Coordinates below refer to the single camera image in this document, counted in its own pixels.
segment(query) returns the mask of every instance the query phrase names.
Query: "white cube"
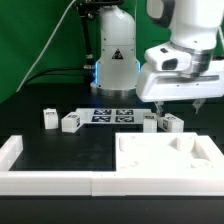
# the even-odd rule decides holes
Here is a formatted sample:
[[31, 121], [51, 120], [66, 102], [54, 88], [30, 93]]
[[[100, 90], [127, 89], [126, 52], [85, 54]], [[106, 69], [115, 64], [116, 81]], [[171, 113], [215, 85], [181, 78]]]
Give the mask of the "white cube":
[[71, 112], [61, 120], [62, 132], [75, 133], [81, 126], [80, 114]]
[[160, 117], [158, 119], [158, 126], [164, 131], [171, 133], [182, 133], [184, 131], [184, 121], [172, 114]]
[[45, 129], [58, 128], [58, 114], [56, 109], [44, 110], [44, 124], [45, 124]]
[[157, 119], [158, 115], [155, 113], [143, 114], [143, 132], [144, 133], [156, 133], [157, 132]]

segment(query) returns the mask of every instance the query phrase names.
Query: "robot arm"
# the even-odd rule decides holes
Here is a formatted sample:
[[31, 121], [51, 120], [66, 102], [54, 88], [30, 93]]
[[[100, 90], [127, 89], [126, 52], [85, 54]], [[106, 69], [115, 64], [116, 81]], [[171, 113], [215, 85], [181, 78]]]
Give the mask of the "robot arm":
[[169, 42], [145, 53], [137, 85], [142, 101], [223, 96], [224, 60], [212, 60], [223, 12], [223, 0], [147, 1], [152, 21], [172, 34]]
[[95, 80], [91, 83], [94, 93], [125, 97], [136, 92], [140, 67], [135, 55], [136, 26], [133, 17], [118, 8], [123, 2], [85, 0], [76, 3], [82, 19], [100, 17], [101, 57], [95, 63]]

